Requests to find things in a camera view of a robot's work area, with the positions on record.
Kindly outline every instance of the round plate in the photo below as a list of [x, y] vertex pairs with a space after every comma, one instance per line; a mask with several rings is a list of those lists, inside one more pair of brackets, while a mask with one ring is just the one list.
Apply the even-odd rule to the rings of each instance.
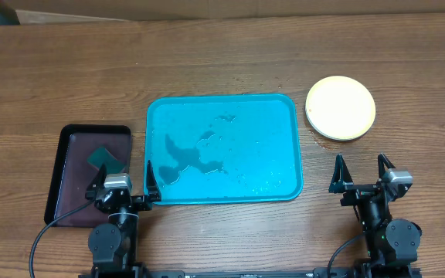
[[308, 92], [305, 108], [308, 121], [318, 133], [340, 141], [362, 136], [375, 119], [370, 92], [346, 76], [330, 76], [317, 82]]

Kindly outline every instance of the green sponge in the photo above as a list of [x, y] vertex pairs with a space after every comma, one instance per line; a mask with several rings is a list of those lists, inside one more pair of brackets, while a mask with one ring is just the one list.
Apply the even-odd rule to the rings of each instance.
[[124, 170], [125, 165], [119, 162], [105, 147], [99, 147], [88, 157], [87, 162], [97, 170], [106, 165], [106, 173], [117, 174]]

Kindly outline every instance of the wooden table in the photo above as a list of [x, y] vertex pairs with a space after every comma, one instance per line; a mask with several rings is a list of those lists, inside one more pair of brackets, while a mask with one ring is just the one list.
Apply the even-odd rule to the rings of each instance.
[[[357, 141], [326, 140], [306, 123], [307, 92], [330, 75], [359, 80], [375, 99], [375, 124]], [[376, 155], [384, 151], [415, 178], [390, 205], [395, 218], [423, 228], [415, 265], [424, 276], [445, 276], [445, 14], [0, 27], [0, 276], [28, 276], [63, 126], [129, 126], [131, 177], [140, 188], [153, 100], [270, 92], [287, 94], [297, 107], [301, 195], [156, 207], [141, 213], [138, 260], [152, 270], [190, 272], [326, 266], [360, 232], [353, 210], [328, 194], [335, 155], [343, 153], [360, 183], [376, 179]], [[37, 248], [36, 275], [89, 270], [89, 232], [50, 229]], [[335, 265], [365, 255], [354, 245]]]

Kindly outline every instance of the black tray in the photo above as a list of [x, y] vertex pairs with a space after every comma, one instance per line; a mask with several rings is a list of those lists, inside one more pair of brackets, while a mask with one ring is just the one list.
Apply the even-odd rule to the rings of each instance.
[[[131, 131], [126, 126], [69, 124], [61, 130], [54, 162], [53, 177], [47, 198], [44, 222], [52, 220], [87, 202], [85, 190], [97, 174], [87, 158], [99, 147], [105, 147], [128, 173], [131, 153]], [[107, 215], [93, 205], [57, 222], [57, 226], [95, 227], [107, 222]]]

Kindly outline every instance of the blue rectangular tray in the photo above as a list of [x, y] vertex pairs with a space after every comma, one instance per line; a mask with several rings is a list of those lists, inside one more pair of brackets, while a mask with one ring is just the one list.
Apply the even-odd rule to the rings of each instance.
[[161, 98], [145, 134], [158, 205], [286, 201], [303, 188], [296, 110], [282, 94]]

